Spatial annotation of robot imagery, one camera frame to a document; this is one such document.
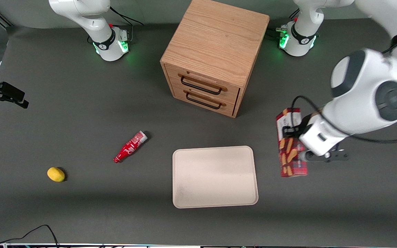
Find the cabinet top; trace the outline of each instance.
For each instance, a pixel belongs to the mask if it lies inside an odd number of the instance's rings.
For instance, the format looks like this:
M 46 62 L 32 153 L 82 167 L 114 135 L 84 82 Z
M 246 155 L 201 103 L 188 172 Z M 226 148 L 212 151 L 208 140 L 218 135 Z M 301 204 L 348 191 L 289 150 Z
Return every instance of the cabinet top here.
M 269 16 L 211 0 L 192 0 L 161 62 L 244 87 Z

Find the green led light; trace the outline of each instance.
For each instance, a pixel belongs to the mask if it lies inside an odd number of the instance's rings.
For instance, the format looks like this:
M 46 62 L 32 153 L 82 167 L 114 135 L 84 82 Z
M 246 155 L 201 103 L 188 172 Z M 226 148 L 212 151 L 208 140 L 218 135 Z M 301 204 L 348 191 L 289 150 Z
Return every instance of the green led light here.
M 128 42 L 126 42 L 126 41 L 117 41 L 117 43 L 119 44 L 120 49 L 122 49 L 123 53 L 128 52 Z
M 316 39 L 316 35 L 313 37 L 313 41 L 312 41 L 312 44 L 310 45 L 310 48 L 313 47 L 313 43 L 315 42 L 315 39 Z
M 284 49 L 286 47 L 286 44 L 287 44 L 288 40 L 289 40 L 289 35 L 286 33 L 285 36 L 283 36 L 280 39 L 280 47 Z
M 93 42 L 93 46 L 94 46 L 94 48 L 96 49 L 96 53 L 99 54 L 98 48 L 96 47 L 96 45 L 94 44 L 94 42 Z

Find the drawer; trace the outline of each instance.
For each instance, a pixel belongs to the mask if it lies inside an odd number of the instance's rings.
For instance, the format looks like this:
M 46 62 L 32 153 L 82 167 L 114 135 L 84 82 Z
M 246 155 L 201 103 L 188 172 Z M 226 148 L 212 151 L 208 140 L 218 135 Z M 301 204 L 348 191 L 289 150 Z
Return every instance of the drawer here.
M 192 92 L 183 88 L 172 88 L 174 91 L 174 97 L 176 99 L 203 107 L 207 110 L 212 110 L 214 112 L 224 114 L 227 116 L 232 116 L 234 111 L 234 103 L 229 103 L 225 101 L 220 101 L 216 99 L 211 99 L 197 92 Z
M 195 75 L 185 69 L 165 65 L 167 75 L 173 88 L 186 88 L 189 91 L 199 92 L 211 99 L 235 103 L 239 88 L 222 84 L 217 80 Z

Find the red box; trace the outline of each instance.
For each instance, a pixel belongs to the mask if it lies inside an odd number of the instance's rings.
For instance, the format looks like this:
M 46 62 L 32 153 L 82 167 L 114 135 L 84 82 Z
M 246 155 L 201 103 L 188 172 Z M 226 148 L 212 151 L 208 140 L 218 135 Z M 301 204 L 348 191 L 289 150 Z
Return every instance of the red box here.
M 277 115 L 278 155 L 282 177 L 306 176 L 307 164 L 299 158 L 299 154 L 305 151 L 303 143 L 297 138 L 284 138 L 283 127 L 292 127 L 291 109 L 286 108 Z M 293 109 L 293 124 L 301 123 L 299 108 Z

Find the lemon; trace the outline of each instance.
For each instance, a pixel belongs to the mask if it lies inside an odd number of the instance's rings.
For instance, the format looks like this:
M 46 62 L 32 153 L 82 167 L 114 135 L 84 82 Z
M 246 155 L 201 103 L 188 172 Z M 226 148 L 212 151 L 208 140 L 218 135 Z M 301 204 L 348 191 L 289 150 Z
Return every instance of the lemon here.
M 49 168 L 47 176 L 55 182 L 62 182 L 65 179 L 65 173 L 56 167 Z

